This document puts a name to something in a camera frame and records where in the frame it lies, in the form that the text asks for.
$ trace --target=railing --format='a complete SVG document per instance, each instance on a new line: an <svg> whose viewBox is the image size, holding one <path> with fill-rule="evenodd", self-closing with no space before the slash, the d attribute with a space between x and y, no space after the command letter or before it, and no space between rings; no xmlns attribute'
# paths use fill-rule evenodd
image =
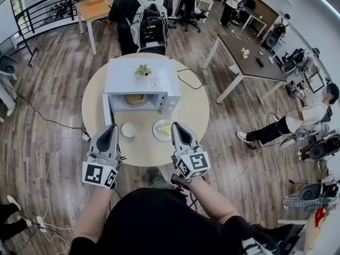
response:
<svg viewBox="0 0 340 255"><path fill-rule="evenodd" d="M21 33L19 34L26 35L30 33L28 37L25 36L29 38L36 33L37 29L42 31L41 27L46 25L49 25L49 29L52 29L74 22L75 17L78 18L75 4L79 1L81 0L42 0L31 5L15 16L20 27ZM67 18L71 18L69 22L60 22ZM50 25L54 22L59 22L59 24Z"/></svg>

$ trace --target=black office chair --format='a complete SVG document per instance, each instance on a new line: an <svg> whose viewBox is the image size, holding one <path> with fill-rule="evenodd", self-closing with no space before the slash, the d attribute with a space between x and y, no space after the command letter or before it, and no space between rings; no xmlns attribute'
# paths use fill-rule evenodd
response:
<svg viewBox="0 0 340 255"><path fill-rule="evenodd" d="M197 22L200 19L206 18L204 13L208 11L201 10L201 13L195 13L195 1L196 0L182 0L180 7L184 5L184 10L180 11L180 15L182 16L180 22L185 22L185 32L188 31L188 25L192 25L198 29L198 32L201 32L199 26L197 26Z"/></svg>

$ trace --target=black shirt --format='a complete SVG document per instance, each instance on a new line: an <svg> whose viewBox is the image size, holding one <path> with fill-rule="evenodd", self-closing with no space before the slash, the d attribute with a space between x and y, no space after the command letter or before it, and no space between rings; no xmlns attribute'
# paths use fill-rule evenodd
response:
<svg viewBox="0 0 340 255"><path fill-rule="evenodd" d="M108 18L118 22L118 40L123 55L135 53L138 46L134 44L128 22L132 23L133 17L140 4L137 0L113 0ZM167 9L168 16L172 15L172 0L164 0L163 6Z"/></svg>
<svg viewBox="0 0 340 255"><path fill-rule="evenodd" d="M189 208L175 190L142 188L117 203L96 244L75 238L70 254L241 254L242 240L251 237L276 249L240 216L222 225Z"/></svg>

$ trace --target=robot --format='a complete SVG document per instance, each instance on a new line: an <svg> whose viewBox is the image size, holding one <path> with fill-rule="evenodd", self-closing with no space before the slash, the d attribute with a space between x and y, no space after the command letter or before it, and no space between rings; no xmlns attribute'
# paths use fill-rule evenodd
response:
<svg viewBox="0 0 340 255"><path fill-rule="evenodd" d="M183 180L190 183L195 177L203 176L210 168L208 153L203 151L196 133L188 126L174 122L171 126L171 156L175 168L179 168ZM83 161L82 182L106 189L115 188L115 179L125 160L119 151L119 132L115 124L106 126L91 141L87 160Z"/></svg>

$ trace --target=person in white shirt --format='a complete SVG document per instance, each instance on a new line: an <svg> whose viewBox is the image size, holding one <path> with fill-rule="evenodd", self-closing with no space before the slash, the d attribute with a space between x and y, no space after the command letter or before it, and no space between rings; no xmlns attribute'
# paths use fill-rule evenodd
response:
<svg viewBox="0 0 340 255"><path fill-rule="evenodd" d="M223 14L221 19L218 21L218 23L224 27L228 26L228 23L232 17L233 10L237 9L237 6L239 5L239 2L242 0L227 0L227 3L225 4Z"/></svg>
<svg viewBox="0 0 340 255"><path fill-rule="evenodd" d="M274 21L274 23L271 25L271 27L267 30L266 34L263 36L261 43L264 42L267 39L268 35L273 31L274 27L277 24L282 23L286 27L289 24L288 20L290 20L290 18L291 18L291 16L289 14L285 14L284 17L279 15L276 18L276 20ZM286 27L286 33L288 31L289 31L289 25Z"/></svg>
<svg viewBox="0 0 340 255"><path fill-rule="evenodd" d="M236 135L243 142L259 141L260 145L263 146L267 142L279 138L281 135L295 133L301 126L318 123L326 115L328 106L338 100L338 86L334 83L328 84L322 96L324 98L322 102L302 107L301 101L296 95L297 110L288 112L287 115L282 117L278 122L267 125L261 130L255 130L249 133L237 131Z"/></svg>

